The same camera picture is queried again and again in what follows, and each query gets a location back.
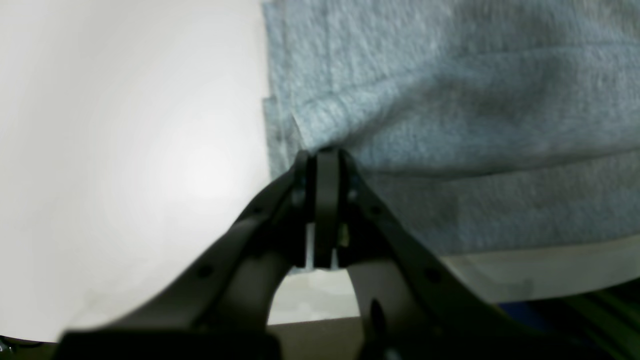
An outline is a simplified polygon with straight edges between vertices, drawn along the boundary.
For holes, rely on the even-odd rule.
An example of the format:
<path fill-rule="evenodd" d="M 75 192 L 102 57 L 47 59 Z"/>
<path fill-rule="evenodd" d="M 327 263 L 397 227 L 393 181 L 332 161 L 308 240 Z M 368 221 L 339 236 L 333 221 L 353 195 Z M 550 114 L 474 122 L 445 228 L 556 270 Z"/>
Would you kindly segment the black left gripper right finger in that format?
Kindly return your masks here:
<path fill-rule="evenodd" d="M 483 301 L 415 240 L 340 150 L 314 159 L 314 266 L 346 269 L 365 331 L 361 360 L 608 360 Z"/>

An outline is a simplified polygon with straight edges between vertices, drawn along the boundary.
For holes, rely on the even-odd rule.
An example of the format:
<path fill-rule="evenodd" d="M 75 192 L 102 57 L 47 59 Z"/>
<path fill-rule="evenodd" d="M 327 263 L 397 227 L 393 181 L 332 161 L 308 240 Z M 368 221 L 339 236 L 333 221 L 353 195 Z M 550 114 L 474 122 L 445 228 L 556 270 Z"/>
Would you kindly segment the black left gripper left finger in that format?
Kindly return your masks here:
<path fill-rule="evenodd" d="M 275 293 L 307 264 L 316 161 L 299 152 L 229 230 L 159 294 L 93 330 L 68 331 L 55 360 L 280 360 L 267 331 Z"/>

